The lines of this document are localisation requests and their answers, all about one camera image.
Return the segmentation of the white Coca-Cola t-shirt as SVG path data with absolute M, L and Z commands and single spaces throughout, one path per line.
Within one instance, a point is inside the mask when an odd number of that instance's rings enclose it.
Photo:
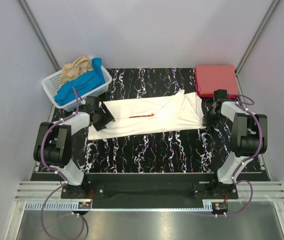
M 203 129 L 201 103 L 197 93 L 185 93 L 185 90 L 171 96 L 106 101 L 115 120 L 100 131 L 89 127 L 88 139 Z

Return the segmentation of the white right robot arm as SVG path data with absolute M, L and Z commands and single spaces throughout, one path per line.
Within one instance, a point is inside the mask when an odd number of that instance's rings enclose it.
M 216 172 L 217 181 L 209 185 L 210 195 L 214 198 L 226 194 L 226 185 L 235 184 L 246 165 L 267 150 L 266 115 L 251 112 L 241 102 L 230 99 L 227 90 L 218 89 L 213 94 L 211 108 L 203 116 L 203 125 L 214 126 L 222 116 L 232 121 L 230 154 Z

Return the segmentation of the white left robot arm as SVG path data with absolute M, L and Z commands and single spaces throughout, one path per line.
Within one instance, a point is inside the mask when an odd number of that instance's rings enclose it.
M 79 198 L 89 194 L 89 183 L 85 174 L 72 160 L 72 135 L 86 127 L 101 131 L 115 119 L 99 97 L 89 96 L 71 115 L 56 122 L 40 124 L 34 148 L 34 160 L 62 177 L 66 185 Z

